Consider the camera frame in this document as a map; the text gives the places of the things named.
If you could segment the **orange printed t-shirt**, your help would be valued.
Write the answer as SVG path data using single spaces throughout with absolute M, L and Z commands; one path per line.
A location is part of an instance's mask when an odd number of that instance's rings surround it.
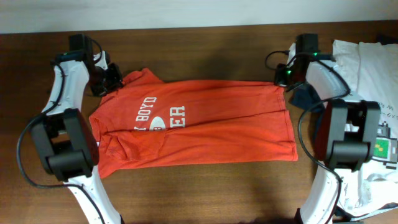
M 99 175 L 148 167 L 296 161 L 283 89 L 270 82 L 166 83 L 145 68 L 90 116 Z

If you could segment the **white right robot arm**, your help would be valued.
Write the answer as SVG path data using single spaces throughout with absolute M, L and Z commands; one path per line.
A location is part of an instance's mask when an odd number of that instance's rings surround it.
M 296 90 L 305 85 L 320 97 L 304 110 L 298 121 L 297 134 L 308 158 L 317 165 L 312 188 L 305 203 L 296 211 L 296 223 L 332 223 L 338 201 L 347 180 L 344 172 L 357 172 L 373 156 L 381 109 L 375 101 L 355 95 L 337 70 L 331 55 L 301 52 L 288 56 L 286 64 L 274 69 L 276 85 Z M 324 107 L 322 120 L 315 131 L 313 152 L 302 137 L 304 117 Z

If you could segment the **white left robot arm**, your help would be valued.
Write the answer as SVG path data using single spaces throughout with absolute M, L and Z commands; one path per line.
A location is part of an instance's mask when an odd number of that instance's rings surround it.
M 98 142 L 81 114 L 85 88 L 103 96 L 121 85 L 119 68 L 105 51 L 60 54 L 53 62 L 54 83 L 48 103 L 28 123 L 40 162 L 76 198 L 90 223 L 123 223 L 106 193 L 99 174 Z

